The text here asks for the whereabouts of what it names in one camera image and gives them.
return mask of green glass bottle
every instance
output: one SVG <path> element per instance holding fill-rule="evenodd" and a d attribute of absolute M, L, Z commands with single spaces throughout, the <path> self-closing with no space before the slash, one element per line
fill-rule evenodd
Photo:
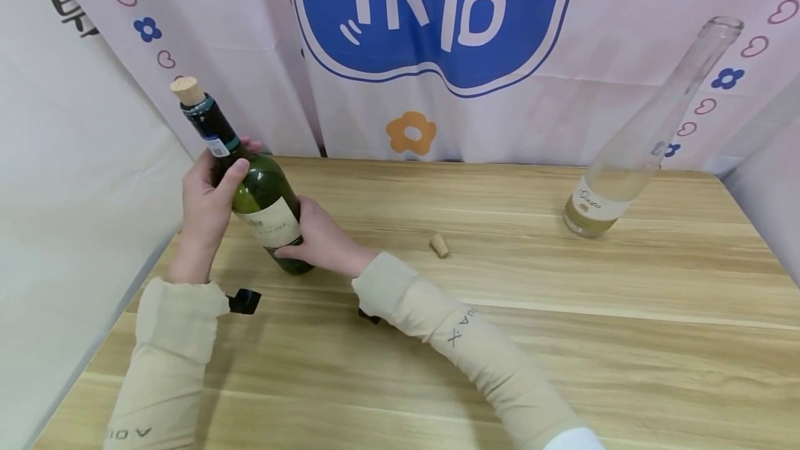
<path fill-rule="evenodd" d="M 302 243 L 300 202 L 277 162 L 245 148 L 217 102 L 200 88 L 194 77 L 180 77 L 169 88 L 180 99 L 183 114 L 217 159 L 216 183 L 236 160 L 249 161 L 251 168 L 233 196 L 233 213 L 251 228 L 283 271 L 294 275 L 309 272 L 314 266 L 308 262 L 275 257 L 275 250 Z"/>

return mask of white wine label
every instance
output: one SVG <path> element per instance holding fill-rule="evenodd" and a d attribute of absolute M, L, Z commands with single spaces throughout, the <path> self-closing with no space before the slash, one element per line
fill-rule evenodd
<path fill-rule="evenodd" d="M 264 249 L 280 249 L 300 238 L 300 223 L 283 197 L 262 211 L 253 214 L 237 212 L 236 217 L 251 227 Z"/>
<path fill-rule="evenodd" d="M 575 210 L 580 215 L 594 219 L 596 222 L 612 222 L 619 219 L 632 203 L 633 201 L 616 202 L 601 197 L 591 191 L 589 185 L 586 185 L 585 177 L 581 178 L 581 182 L 572 193 L 572 206 L 575 207 Z"/>
<path fill-rule="evenodd" d="M 217 158 L 222 158 L 223 156 L 228 156 L 231 154 L 231 152 L 226 148 L 225 143 L 223 143 L 218 137 L 204 138 L 203 140 L 206 141 L 206 146 L 208 146 L 208 149 L 211 150 L 211 155 L 214 155 Z"/>

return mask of cork stopper in bottle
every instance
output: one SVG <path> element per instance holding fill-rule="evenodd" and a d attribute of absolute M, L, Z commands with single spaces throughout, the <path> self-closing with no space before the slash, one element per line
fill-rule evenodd
<path fill-rule="evenodd" d="M 434 235 L 433 238 L 431 238 L 431 246 L 433 250 L 436 251 L 436 255 L 439 256 L 439 259 L 444 259 L 449 256 L 449 248 L 447 242 L 445 242 L 444 236 L 438 233 Z"/>
<path fill-rule="evenodd" d="M 206 93 L 198 84 L 198 80 L 193 76 L 182 76 L 170 83 L 169 90 L 180 99 L 184 106 L 194 106 L 200 104 L 206 98 Z"/>

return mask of finger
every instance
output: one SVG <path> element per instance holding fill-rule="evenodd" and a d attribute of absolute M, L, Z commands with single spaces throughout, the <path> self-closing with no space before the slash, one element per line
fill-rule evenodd
<path fill-rule="evenodd" d="M 305 197 L 302 195 L 298 195 L 298 201 L 300 202 L 300 215 L 302 216 L 305 214 L 310 214 L 315 212 L 319 203 L 317 203 L 314 199 Z"/>
<path fill-rule="evenodd" d="M 242 144 L 245 145 L 247 151 L 252 153 L 258 153 L 262 148 L 264 148 L 264 143 L 262 141 L 254 140 L 251 136 L 243 135 L 240 140 L 242 141 Z"/>
<path fill-rule="evenodd" d="M 216 194 L 230 201 L 230 199 L 233 198 L 233 193 L 236 193 L 243 178 L 247 175 L 248 170 L 249 162 L 247 160 L 243 158 L 236 160 L 236 162 L 231 165 L 231 168 L 225 172 L 222 181 L 219 182 Z"/>
<path fill-rule="evenodd" d="M 302 260 L 303 254 L 302 245 L 286 245 L 278 250 L 275 250 L 275 257 L 279 259 L 299 259 Z"/>
<path fill-rule="evenodd" d="M 185 173 L 183 177 L 184 186 L 206 185 L 207 183 L 210 185 L 211 173 L 214 170 L 215 163 L 211 151 L 208 149 L 203 151 L 198 160 L 195 160 L 189 171 Z"/>
<path fill-rule="evenodd" d="M 246 146 L 247 151 L 250 151 L 251 153 L 258 153 L 262 150 L 262 148 L 264 148 L 264 144 L 261 141 L 250 141 Z"/>
<path fill-rule="evenodd" d="M 210 171 L 212 167 L 214 167 L 215 159 L 214 156 L 211 155 L 210 149 L 205 149 L 198 157 L 198 160 L 194 161 L 194 165 L 189 169 L 187 175 L 195 175 L 205 171 Z"/>

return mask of wooden table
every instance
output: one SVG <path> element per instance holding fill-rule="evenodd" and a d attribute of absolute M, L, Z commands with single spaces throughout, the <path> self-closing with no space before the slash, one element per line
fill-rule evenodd
<path fill-rule="evenodd" d="M 714 176 L 659 172 L 606 238 L 584 240 L 561 220 L 578 168 L 280 163 L 363 244 L 509 330 L 607 449 L 800 449 L 800 292 Z M 263 298 L 220 320 L 199 448 L 511 449 L 446 360 L 357 318 L 345 278 L 286 276 L 236 219 L 212 272 Z M 36 449 L 101 446 L 137 304 Z"/>

